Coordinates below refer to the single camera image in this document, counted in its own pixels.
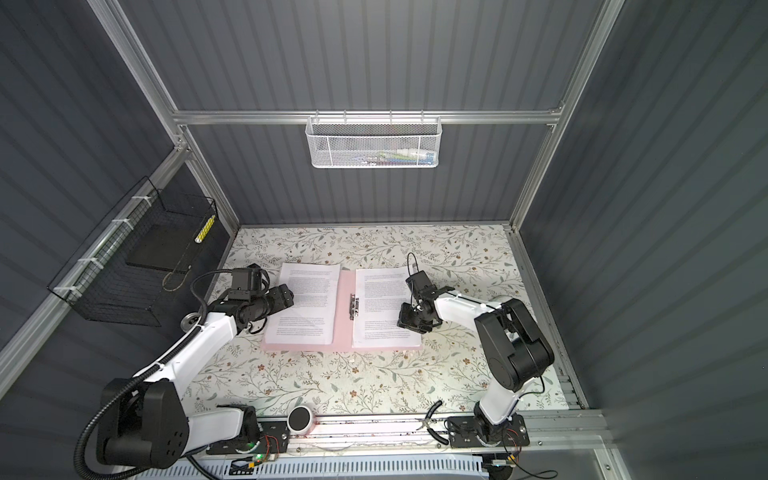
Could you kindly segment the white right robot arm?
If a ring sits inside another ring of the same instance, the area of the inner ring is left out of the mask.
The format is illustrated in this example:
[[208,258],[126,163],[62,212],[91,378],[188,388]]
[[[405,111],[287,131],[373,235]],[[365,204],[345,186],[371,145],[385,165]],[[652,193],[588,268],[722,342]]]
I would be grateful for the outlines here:
[[486,393],[474,408],[467,427],[450,424],[455,436],[473,433],[483,445],[507,440],[506,425],[525,396],[525,384],[542,379],[555,356],[545,335],[525,304],[518,299],[481,301],[437,287],[424,271],[409,275],[405,283],[411,300],[401,305],[397,326],[427,334],[446,321],[459,324],[480,341],[492,375]]

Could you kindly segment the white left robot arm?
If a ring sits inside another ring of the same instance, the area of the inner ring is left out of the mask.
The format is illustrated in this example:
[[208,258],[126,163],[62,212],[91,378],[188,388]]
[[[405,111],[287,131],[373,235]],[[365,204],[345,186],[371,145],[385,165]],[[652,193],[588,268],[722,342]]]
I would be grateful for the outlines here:
[[294,304],[289,287],[271,285],[269,274],[255,264],[227,273],[231,285],[217,299],[193,294],[199,316],[176,343],[132,377],[104,388],[99,410],[76,443],[74,466],[81,476],[94,474],[86,461],[89,442],[100,464],[121,467],[119,479],[168,468],[219,442],[259,445],[254,408],[231,404],[191,414],[182,404],[187,387],[216,353],[243,331],[259,332],[270,316]]

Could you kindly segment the printed white paper sheet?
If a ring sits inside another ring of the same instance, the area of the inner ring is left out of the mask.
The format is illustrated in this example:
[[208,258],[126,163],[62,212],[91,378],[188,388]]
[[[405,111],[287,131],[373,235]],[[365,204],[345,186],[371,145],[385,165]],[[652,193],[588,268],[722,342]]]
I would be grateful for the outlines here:
[[326,346],[334,337],[339,265],[284,263],[280,281],[293,293],[294,305],[271,315],[264,343]]

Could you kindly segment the pink file folder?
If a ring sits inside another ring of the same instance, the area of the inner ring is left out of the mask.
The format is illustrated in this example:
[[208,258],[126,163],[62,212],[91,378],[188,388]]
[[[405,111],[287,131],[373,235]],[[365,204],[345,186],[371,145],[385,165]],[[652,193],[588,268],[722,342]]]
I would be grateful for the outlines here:
[[347,352],[374,352],[374,351],[403,351],[403,350],[356,350],[353,348],[353,327],[354,323],[349,319],[349,299],[351,294],[355,294],[355,278],[357,270],[346,270],[340,267],[340,277],[338,284],[336,315],[334,325],[334,337],[330,345],[326,346],[300,346],[296,345],[276,345],[269,347],[262,339],[261,346],[266,351],[288,351],[288,352],[329,352],[329,353],[347,353]]

